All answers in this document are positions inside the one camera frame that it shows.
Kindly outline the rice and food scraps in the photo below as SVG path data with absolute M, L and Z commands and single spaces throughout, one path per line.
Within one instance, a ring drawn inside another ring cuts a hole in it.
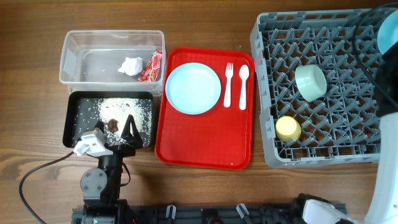
M 121 138 L 127 117 L 132 115 L 145 147 L 152 135 L 152 100 L 138 98 L 82 98 L 74 118 L 72 144 L 98 121 L 104 123 L 104 135 L 110 146 L 124 143 Z

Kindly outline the white napkin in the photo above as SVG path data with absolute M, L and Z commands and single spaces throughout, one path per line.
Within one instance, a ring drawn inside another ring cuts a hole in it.
M 128 76 L 135 76 L 142 72 L 143 58 L 129 58 L 126 57 L 118 72 L 124 73 Z

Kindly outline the red ketchup packet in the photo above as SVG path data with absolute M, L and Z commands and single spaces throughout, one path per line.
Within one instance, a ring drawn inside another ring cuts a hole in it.
M 144 71 L 141 73 L 139 82 L 155 82 L 160 72 L 161 60 L 163 52 L 159 49 L 154 50 L 152 56 L 145 66 Z

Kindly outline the light blue plate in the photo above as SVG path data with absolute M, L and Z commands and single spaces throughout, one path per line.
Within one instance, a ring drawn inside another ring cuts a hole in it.
M 173 69 L 165 83 L 167 101 L 189 115 L 202 114 L 214 107 L 221 95 L 216 72 L 202 63 L 185 63 Z

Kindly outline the white plastic fork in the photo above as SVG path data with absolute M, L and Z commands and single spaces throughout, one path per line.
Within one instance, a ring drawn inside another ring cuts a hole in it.
M 233 63 L 227 63 L 225 76 L 226 76 L 226 88 L 224 93 L 224 102 L 223 105 L 225 108 L 229 108 L 231 106 L 231 79 L 233 77 Z

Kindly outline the white plastic spoon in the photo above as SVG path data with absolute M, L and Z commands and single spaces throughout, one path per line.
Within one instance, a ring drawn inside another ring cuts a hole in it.
M 241 79 L 241 92 L 239 98 L 239 109 L 246 109 L 246 81 L 249 78 L 249 67 L 247 65 L 242 65 L 239 70 L 239 77 Z

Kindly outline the yellow plastic cup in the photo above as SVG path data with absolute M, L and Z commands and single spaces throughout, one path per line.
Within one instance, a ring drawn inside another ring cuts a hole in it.
M 280 117 L 275 124 L 277 137 L 287 142 L 290 140 L 297 140 L 301 135 L 301 125 L 291 116 Z

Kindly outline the mint green bowl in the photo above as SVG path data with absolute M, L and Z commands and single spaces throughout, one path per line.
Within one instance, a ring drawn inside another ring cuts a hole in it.
M 322 69 L 317 65 L 297 67 L 295 82 L 299 93 L 308 102 L 312 102 L 326 93 L 326 78 Z

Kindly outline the light blue bowl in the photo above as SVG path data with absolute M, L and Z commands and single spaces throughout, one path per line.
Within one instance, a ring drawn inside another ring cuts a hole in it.
M 380 53 L 386 53 L 397 42 L 397 16 L 395 11 L 381 24 L 377 33 L 377 46 Z

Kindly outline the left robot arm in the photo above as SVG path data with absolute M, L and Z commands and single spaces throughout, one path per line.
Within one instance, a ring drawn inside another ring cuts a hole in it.
M 98 166 L 86 171 L 80 187 L 83 192 L 82 210 L 74 210 L 72 223 L 137 223 L 138 219 L 126 200 L 119 198 L 121 174 L 128 168 L 125 157 L 136 154 L 143 147 L 133 115 L 127 117 L 121 138 L 123 144 L 109 146 L 104 134 L 104 123 L 98 121 L 92 130 L 86 131 L 77 142 L 73 152 L 78 156 L 87 154 L 98 159 Z

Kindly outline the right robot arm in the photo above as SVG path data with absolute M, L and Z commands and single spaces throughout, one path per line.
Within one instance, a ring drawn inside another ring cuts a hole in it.
M 381 154 L 365 223 L 397 223 L 397 42 L 379 40 L 382 64 L 376 75 Z M 292 210 L 301 223 L 356 223 L 330 202 L 306 195 Z

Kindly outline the grey dishwasher rack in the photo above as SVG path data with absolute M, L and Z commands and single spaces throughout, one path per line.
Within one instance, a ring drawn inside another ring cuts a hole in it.
M 374 85 L 356 63 L 375 75 L 382 64 L 377 33 L 396 7 L 335 11 L 267 12 L 250 35 L 259 86 L 262 145 L 274 169 L 377 162 L 381 150 Z M 317 65 L 326 93 L 306 101 L 296 86 L 299 66 Z M 276 121 L 291 116 L 301 125 L 297 140 L 281 141 Z

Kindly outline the black plastic tray bin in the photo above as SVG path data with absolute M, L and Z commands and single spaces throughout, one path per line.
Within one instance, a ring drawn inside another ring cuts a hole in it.
M 78 100 L 82 98 L 138 98 L 138 99 L 150 99 L 153 104 L 153 96 L 149 92 L 138 91 L 138 92 L 126 92 L 126 91 L 75 91 L 73 92 L 68 100 L 67 116 L 65 120 L 65 128 L 63 132 L 63 145 L 65 147 L 74 148 L 76 145 L 72 144 L 73 137 L 73 125 L 75 124 L 74 118 L 77 112 Z

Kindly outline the clear plastic bin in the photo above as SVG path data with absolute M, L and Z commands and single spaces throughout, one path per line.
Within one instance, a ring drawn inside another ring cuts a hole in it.
M 127 58 L 141 58 L 145 67 L 159 74 L 151 81 L 139 81 L 141 73 L 129 76 L 119 69 Z M 71 30 L 65 36 L 60 58 L 59 80 L 68 91 L 163 92 L 165 39 L 160 30 Z

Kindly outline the red serving tray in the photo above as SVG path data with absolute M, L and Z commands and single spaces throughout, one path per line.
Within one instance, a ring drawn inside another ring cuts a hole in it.
M 174 109 L 167 101 L 166 94 L 163 94 L 155 154 L 160 161 L 167 164 L 241 170 L 251 160 L 254 60 L 245 52 L 177 47 L 168 54 L 165 80 L 173 69 L 191 62 L 212 68 L 220 79 L 222 89 L 226 86 L 227 63 L 233 63 L 231 106 L 224 107 L 224 93 L 221 92 L 212 109 L 202 114 L 188 115 Z M 242 65 L 249 67 L 245 110 L 239 109 L 239 70 Z

